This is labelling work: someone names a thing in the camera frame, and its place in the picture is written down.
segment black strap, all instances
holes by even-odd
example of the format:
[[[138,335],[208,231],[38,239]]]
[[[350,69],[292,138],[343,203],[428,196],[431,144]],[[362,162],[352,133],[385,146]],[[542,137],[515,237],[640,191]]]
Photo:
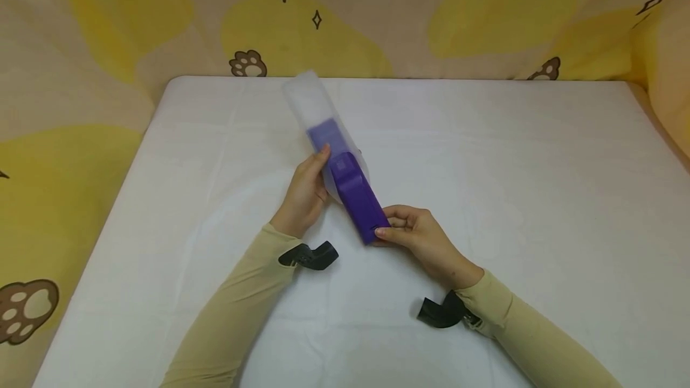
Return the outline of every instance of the black strap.
[[[481,322],[475,314],[467,310],[465,303],[453,291],[446,294],[441,305],[424,298],[417,319],[433,328],[449,328],[463,319],[471,325]]]
[[[298,244],[283,253],[278,262],[285,266],[301,265],[304,268],[321,271],[338,258],[338,252],[330,242],[324,241],[314,250],[306,244]]]

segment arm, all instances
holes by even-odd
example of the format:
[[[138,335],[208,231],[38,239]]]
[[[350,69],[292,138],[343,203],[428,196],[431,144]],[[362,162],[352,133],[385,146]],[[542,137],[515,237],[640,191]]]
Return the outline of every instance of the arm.
[[[455,290],[481,319],[471,328],[495,338],[537,387],[621,386],[584,347],[464,257],[428,210],[396,205],[384,212],[393,228],[377,236],[408,248],[432,277]]]
[[[330,148],[310,156],[292,176],[287,195],[271,223],[264,226],[196,317],[177,349],[161,387],[229,387],[295,266],[278,258],[299,246],[321,216],[327,192],[319,172]]]
[[[229,387],[246,353],[292,280],[278,257],[301,241],[266,225],[185,335],[165,388]]]
[[[472,328],[495,338],[537,387],[621,387],[590,352],[489,271],[455,293],[482,320]]]

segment purple handle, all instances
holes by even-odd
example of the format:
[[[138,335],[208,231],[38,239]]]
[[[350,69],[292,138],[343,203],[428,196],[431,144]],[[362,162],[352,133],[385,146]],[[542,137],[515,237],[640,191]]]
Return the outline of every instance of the purple handle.
[[[328,167],[333,174],[338,195],[362,241],[364,244],[375,242],[377,238],[374,230],[389,228],[391,225],[357,160],[347,151],[328,160]]]
[[[354,157],[351,149],[334,119],[328,119],[320,125],[307,130],[314,150],[319,151],[324,144],[331,145],[331,158],[327,167],[333,176],[335,188],[362,237],[364,244],[376,241],[376,228],[389,228],[381,205],[376,200],[369,186],[367,177]]]

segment white surface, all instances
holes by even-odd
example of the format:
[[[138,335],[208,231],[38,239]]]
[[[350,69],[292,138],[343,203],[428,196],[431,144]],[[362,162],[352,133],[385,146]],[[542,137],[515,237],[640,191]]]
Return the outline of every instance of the white surface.
[[[35,387],[150,387],[309,154],[281,78],[173,80]],[[687,387],[690,177],[623,83],[326,80],[384,205],[455,245],[626,387]],[[250,387],[521,387],[496,344],[414,319],[444,291],[331,205]]]

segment hand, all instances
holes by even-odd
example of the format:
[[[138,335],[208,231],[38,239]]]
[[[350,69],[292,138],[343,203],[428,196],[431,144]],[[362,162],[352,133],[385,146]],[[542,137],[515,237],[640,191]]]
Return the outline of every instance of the hand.
[[[331,148],[326,144],[298,165],[292,176],[287,194],[271,225],[278,232],[291,237],[302,238],[316,223],[323,206],[328,200],[328,192],[323,185],[321,169],[331,156]]]
[[[474,286],[484,270],[462,255],[428,210],[393,205],[384,208],[392,228],[378,228],[376,237],[412,252],[424,270],[444,286],[464,289]]]

